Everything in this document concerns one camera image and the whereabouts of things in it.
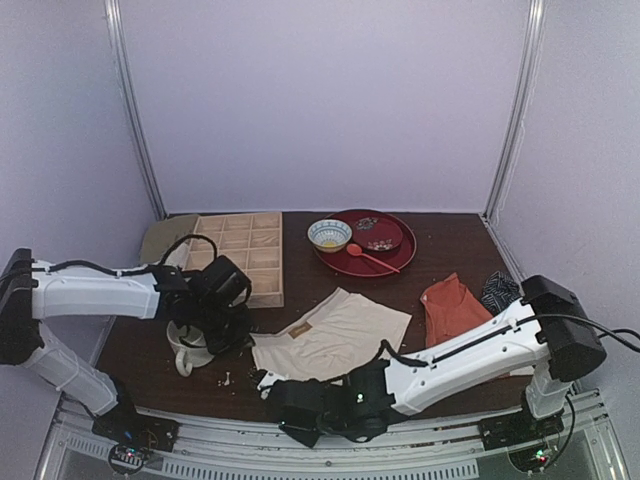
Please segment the beige underwear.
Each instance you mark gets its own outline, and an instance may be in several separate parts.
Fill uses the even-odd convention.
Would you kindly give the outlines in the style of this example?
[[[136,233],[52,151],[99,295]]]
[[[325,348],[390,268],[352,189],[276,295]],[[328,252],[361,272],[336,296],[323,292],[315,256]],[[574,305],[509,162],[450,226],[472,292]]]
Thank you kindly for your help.
[[[397,350],[411,319],[338,288],[278,333],[254,334],[254,364],[290,380],[334,378],[369,362],[383,340]]]

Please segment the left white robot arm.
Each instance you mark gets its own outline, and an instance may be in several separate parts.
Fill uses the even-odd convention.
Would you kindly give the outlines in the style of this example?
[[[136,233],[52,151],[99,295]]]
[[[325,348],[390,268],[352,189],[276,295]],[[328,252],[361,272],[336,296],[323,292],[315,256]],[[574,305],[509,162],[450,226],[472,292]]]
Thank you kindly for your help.
[[[124,386],[78,359],[46,330],[44,320],[124,316],[196,328],[209,353],[224,353],[249,333],[252,284],[224,255],[202,270],[165,261],[109,269],[87,260],[37,261],[14,252],[1,276],[1,362],[30,368],[75,397],[102,421],[132,426],[139,418]]]

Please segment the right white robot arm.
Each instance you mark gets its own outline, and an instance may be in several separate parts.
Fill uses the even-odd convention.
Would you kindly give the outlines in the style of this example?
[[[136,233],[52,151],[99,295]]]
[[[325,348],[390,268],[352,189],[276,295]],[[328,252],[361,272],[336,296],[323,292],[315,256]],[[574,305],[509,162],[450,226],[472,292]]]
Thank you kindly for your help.
[[[324,435],[366,443],[456,393],[533,367],[517,421],[533,427],[552,418],[607,353],[574,292],[542,275],[521,291],[496,317],[435,347],[400,355],[382,341],[372,360],[328,380],[268,372],[258,385],[268,415],[309,448]]]

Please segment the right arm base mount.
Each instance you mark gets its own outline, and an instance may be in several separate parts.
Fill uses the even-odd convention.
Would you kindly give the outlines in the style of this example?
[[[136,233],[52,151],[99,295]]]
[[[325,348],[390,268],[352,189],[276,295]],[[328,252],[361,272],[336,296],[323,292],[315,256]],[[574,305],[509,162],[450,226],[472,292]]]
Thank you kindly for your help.
[[[485,450],[512,447],[530,441],[541,441],[564,430],[564,403],[554,414],[537,419],[532,415],[526,395],[521,395],[521,409],[517,412],[487,417],[478,422]]]

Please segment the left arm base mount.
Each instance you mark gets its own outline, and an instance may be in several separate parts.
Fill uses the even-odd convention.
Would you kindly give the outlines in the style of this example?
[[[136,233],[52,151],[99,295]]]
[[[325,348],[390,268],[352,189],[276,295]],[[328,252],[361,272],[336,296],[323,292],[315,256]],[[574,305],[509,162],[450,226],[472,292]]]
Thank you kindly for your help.
[[[172,452],[179,424],[174,420],[126,410],[120,405],[94,419],[91,431],[135,450]]]

